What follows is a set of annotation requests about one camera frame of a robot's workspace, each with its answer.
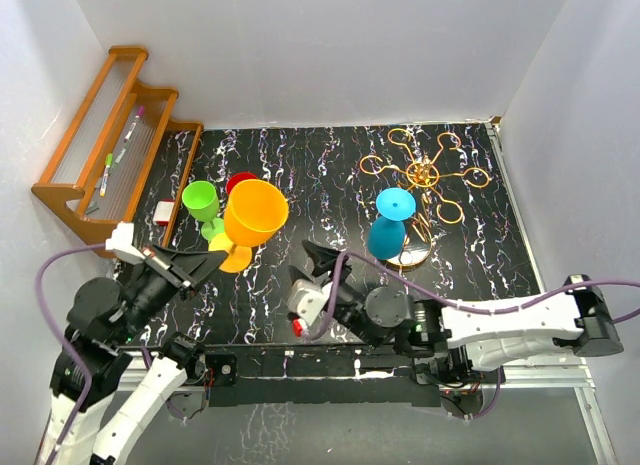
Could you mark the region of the yellow wine glass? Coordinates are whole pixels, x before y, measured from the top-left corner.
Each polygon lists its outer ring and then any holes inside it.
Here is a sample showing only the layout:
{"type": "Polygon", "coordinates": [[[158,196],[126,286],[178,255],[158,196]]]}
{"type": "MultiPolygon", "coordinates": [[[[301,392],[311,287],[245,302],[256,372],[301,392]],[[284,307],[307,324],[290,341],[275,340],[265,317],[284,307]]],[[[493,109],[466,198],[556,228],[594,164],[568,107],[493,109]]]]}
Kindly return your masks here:
{"type": "Polygon", "coordinates": [[[253,250],[265,245],[286,223],[289,203],[271,183],[247,179],[236,184],[224,210],[224,232],[209,242],[210,252],[226,252],[219,269],[225,273],[245,270],[253,250]]]}

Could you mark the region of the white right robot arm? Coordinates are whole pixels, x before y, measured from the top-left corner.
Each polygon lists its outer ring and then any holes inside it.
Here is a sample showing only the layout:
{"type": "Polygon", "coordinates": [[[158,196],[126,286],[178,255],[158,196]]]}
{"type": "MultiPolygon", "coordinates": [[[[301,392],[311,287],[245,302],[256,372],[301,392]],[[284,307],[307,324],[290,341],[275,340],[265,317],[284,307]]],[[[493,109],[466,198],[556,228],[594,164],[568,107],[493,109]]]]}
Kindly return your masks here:
{"type": "Polygon", "coordinates": [[[389,344],[412,360],[419,383],[465,384],[512,361],[565,351],[577,357],[624,347],[600,288],[583,274],[551,296],[446,302],[405,286],[367,293],[348,284],[339,251],[303,241],[313,270],[289,268],[289,316],[296,336],[317,340],[316,321],[337,322],[364,344],[389,344]]]}

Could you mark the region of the red wine glass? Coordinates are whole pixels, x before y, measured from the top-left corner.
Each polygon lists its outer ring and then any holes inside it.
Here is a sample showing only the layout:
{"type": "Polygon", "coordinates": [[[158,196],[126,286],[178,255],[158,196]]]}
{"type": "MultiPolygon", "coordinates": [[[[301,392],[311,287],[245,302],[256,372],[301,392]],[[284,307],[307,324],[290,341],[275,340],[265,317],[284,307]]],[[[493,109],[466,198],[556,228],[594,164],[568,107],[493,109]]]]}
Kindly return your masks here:
{"type": "Polygon", "coordinates": [[[226,192],[230,194],[236,185],[238,185],[242,181],[251,179],[257,179],[257,176],[251,172],[239,172],[232,175],[226,183],[226,192]]]}

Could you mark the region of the green wine glass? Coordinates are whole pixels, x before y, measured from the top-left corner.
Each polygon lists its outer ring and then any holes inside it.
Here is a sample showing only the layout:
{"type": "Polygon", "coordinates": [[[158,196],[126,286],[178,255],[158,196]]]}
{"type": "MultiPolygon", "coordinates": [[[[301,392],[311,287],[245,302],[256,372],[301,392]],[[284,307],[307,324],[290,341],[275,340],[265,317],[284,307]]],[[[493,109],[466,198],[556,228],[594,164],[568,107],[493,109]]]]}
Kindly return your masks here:
{"type": "Polygon", "coordinates": [[[215,186],[204,180],[187,185],[181,196],[189,214],[201,223],[200,233],[210,242],[224,232],[224,220],[219,216],[220,203],[215,186]]]}

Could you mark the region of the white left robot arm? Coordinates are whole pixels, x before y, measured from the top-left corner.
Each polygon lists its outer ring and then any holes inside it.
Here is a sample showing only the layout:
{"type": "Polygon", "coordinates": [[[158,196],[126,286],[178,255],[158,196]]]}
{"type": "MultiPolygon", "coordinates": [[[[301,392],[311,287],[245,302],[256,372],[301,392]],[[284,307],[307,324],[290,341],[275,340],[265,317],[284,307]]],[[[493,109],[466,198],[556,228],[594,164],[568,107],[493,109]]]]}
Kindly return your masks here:
{"type": "Polygon", "coordinates": [[[207,361],[201,343],[174,333],[151,361],[144,378],[108,423],[103,416],[132,361],[125,347],[175,296],[195,295],[220,269],[226,251],[142,250],[109,239],[103,249],[134,267],[126,284],[98,277],[76,292],[61,329],[52,317],[37,272],[38,305],[62,345],[50,381],[49,420],[36,458],[39,464],[123,464],[171,395],[200,381],[207,361]]]}

